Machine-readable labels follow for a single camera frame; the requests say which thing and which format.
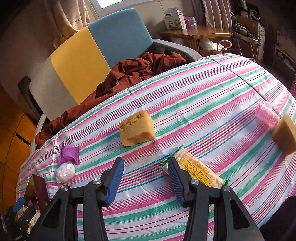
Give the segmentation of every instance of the striped bed sheet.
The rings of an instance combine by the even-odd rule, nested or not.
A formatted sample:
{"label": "striped bed sheet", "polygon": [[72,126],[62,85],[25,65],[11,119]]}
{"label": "striped bed sheet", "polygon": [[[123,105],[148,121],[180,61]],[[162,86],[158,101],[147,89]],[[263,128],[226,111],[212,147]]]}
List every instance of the striped bed sheet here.
{"label": "striped bed sheet", "polygon": [[[242,56],[208,56],[127,88],[96,106],[33,153],[22,165],[16,199],[32,174],[44,177],[50,198],[61,184],[59,146],[79,146],[80,165],[68,185],[86,185],[124,159],[115,201],[103,208],[109,240],[182,240],[189,210],[175,198],[169,176],[158,163],[184,145],[241,199],[258,226],[296,194],[296,157],[285,156],[270,130],[254,118],[257,103],[269,101],[282,117],[296,120],[296,101],[265,69]],[[124,147],[118,124],[146,109],[156,140]],[[213,239],[213,207],[209,240]],[[82,207],[78,237],[83,240]]]}

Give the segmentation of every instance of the sponge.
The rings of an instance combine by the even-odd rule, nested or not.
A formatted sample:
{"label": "sponge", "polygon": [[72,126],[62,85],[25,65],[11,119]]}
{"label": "sponge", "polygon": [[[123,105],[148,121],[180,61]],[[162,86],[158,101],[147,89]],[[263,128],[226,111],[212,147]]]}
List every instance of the sponge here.
{"label": "sponge", "polygon": [[146,110],[141,110],[118,125],[121,144],[133,146],[155,139],[154,125]]}
{"label": "sponge", "polygon": [[286,155],[296,151],[296,127],[287,113],[281,118],[271,137]]}

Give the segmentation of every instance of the brown blanket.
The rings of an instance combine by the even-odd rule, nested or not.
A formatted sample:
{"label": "brown blanket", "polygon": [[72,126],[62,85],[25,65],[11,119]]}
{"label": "brown blanket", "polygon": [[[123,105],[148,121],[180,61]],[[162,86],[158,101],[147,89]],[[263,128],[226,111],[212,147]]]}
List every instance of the brown blanket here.
{"label": "brown blanket", "polygon": [[35,143],[42,146],[58,131],[75,121],[84,113],[118,92],[186,63],[180,54],[164,55],[145,52],[139,58],[126,59],[116,64],[103,83],[80,105],[65,111],[51,121],[35,136]]}

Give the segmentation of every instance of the white plastic bag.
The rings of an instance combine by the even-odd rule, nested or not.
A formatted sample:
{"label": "white plastic bag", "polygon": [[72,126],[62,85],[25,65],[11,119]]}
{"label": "white plastic bag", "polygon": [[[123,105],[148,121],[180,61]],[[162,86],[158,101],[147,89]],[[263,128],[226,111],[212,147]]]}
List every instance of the white plastic bag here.
{"label": "white plastic bag", "polygon": [[57,183],[67,183],[75,176],[75,167],[72,162],[62,163],[54,172]]}
{"label": "white plastic bag", "polygon": [[[230,45],[228,47],[223,46],[220,44],[221,42],[228,42]],[[199,46],[205,51],[222,51],[230,48],[232,46],[231,42],[228,40],[222,40],[218,44],[213,43],[209,39],[203,39],[200,41]]]}

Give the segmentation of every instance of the bag handle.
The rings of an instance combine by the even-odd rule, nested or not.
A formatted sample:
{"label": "bag handle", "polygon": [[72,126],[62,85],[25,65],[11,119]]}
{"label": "bag handle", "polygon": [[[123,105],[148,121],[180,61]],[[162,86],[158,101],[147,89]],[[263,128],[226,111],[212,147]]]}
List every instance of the bag handle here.
{"label": "bag handle", "polygon": [[224,50],[224,49],[229,49],[232,46],[232,43],[229,40],[221,40],[218,44],[217,44],[217,52],[219,52],[219,44],[222,42],[228,42],[230,45],[228,47],[223,46],[224,48],[221,49],[220,51]]}

